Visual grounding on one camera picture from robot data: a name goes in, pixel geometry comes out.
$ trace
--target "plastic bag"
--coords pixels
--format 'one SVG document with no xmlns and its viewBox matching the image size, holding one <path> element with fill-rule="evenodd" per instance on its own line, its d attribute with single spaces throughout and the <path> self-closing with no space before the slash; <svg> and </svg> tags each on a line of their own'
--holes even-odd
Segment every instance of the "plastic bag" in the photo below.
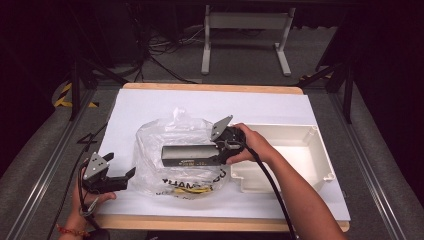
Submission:
<svg viewBox="0 0 424 240">
<path fill-rule="evenodd" d="M 135 188 L 150 195 L 172 195 L 196 199 L 219 190 L 228 181 L 228 166 L 164 167 L 164 145 L 211 144 L 213 124 L 189 117 L 176 109 L 173 118 L 158 119 L 136 133 L 134 162 L 137 172 L 131 179 Z"/>
</svg>

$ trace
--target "metal frame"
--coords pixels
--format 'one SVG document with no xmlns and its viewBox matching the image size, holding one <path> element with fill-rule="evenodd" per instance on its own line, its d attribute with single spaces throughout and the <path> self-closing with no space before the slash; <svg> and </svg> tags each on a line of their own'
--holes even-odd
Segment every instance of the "metal frame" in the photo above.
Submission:
<svg viewBox="0 0 424 240">
<path fill-rule="evenodd" d="M 205 47 L 203 49 L 201 73 L 203 75 L 209 74 L 211 28 L 275 29 L 283 30 L 280 42 L 275 43 L 275 50 L 284 76 L 290 76 L 291 71 L 284 54 L 284 46 L 287 42 L 294 13 L 295 8 L 290 8 L 288 13 L 211 12 L 209 5 L 207 5 L 205 11 Z"/>
</svg>

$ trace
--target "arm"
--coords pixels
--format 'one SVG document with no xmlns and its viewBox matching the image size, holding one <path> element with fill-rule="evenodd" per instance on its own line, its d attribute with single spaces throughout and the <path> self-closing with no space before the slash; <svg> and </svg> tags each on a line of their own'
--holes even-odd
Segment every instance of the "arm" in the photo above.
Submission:
<svg viewBox="0 0 424 240">
<path fill-rule="evenodd" d="M 246 134 L 247 145 L 258 153 L 274 172 L 281 188 L 287 211 L 301 239 L 346 239 L 325 202 L 287 160 L 259 133 L 237 124 Z M 230 157 L 227 164 L 254 160 L 245 149 Z"/>
<path fill-rule="evenodd" d="M 88 193 L 85 197 L 85 203 L 91 203 L 96 199 L 97 195 Z M 109 199 L 116 199 L 116 194 L 113 192 L 110 193 L 104 193 L 99 196 L 99 200 L 97 201 L 97 208 L 105 201 Z M 87 226 L 87 221 L 83 216 L 79 214 L 80 211 L 80 200 L 79 200 L 79 194 L 78 194 L 78 184 L 75 183 L 74 190 L 72 192 L 72 209 L 71 213 L 68 216 L 68 219 L 66 220 L 66 224 L 63 226 L 63 228 L 68 230 L 76 230 L 76 231 L 85 231 L 85 228 Z M 72 233 L 65 233 L 61 234 L 59 237 L 59 240 L 82 240 L 82 236 L 75 236 Z"/>
</svg>

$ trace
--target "metal rail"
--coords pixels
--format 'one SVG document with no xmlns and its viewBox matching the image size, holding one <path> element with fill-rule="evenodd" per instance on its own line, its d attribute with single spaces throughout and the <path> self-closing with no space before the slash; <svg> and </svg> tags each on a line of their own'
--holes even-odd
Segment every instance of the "metal rail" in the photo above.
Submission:
<svg viewBox="0 0 424 240">
<path fill-rule="evenodd" d="M 405 234 L 402 231 L 402 228 L 397 220 L 392 207 L 384 193 L 383 188 L 381 187 L 377 176 L 375 175 L 370 161 L 365 154 L 361 143 L 356 135 L 356 132 L 351 124 L 348 124 L 343 115 L 342 102 L 337 97 L 337 94 L 329 94 L 330 100 L 333 104 L 334 109 L 336 109 L 338 118 L 342 122 L 343 127 L 352 143 L 352 146 L 355 149 L 357 154 L 356 161 L 358 163 L 359 169 L 361 170 L 362 175 L 364 176 L 365 182 L 370 190 L 371 196 L 374 199 L 375 205 L 377 206 L 381 218 L 383 219 L 384 224 L 391 236 L 392 239 L 406 239 Z"/>
<path fill-rule="evenodd" d="M 40 205 L 40 202 L 43 199 L 44 194 L 46 193 L 47 188 L 50 185 L 51 180 L 53 179 L 54 174 L 56 173 L 56 170 L 62 160 L 63 153 L 66 150 L 66 147 L 68 146 L 69 140 L 72 137 L 75 128 L 78 126 L 78 123 L 81 120 L 81 117 L 84 114 L 88 104 L 90 103 L 94 92 L 94 90 L 87 90 L 87 92 L 84 94 L 84 97 L 82 99 L 82 109 L 75 116 L 74 120 L 69 121 L 66 125 L 62 137 L 56 145 L 56 148 L 54 149 L 49 161 L 46 164 L 46 167 L 41 173 L 40 178 L 34 185 L 30 196 L 28 197 L 18 218 L 13 224 L 13 227 L 9 231 L 9 234 L 7 235 L 6 239 L 9 240 L 22 238 L 23 233 L 31 222 L 35 211 Z"/>
</svg>

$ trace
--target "white paper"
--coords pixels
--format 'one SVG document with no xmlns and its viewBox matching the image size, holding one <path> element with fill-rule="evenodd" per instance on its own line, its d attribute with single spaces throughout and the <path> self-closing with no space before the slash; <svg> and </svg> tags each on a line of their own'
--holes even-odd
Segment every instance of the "white paper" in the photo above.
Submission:
<svg viewBox="0 0 424 240">
<path fill-rule="evenodd" d="M 172 117 L 184 108 L 193 118 L 212 123 L 233 115 L 231 123 L 317 125 L 306 95 L 121 89 L 118 93 L 101 156 L 114 152 L 108 176 L 121 176 L 132 168 L 137 130 L 158 118 Z M 350 216 L 336 180 L 319 192 L 336 220 Z M 102 214 L 200 216 L 235 218 L 284 218 L 273 194 L 246 194 L 233 182 L 204 199 L 184 200 L 172 196 L 147 196 L 132 186 L 117 192 L 118 199 L 105 203 Z"/>
</svg>

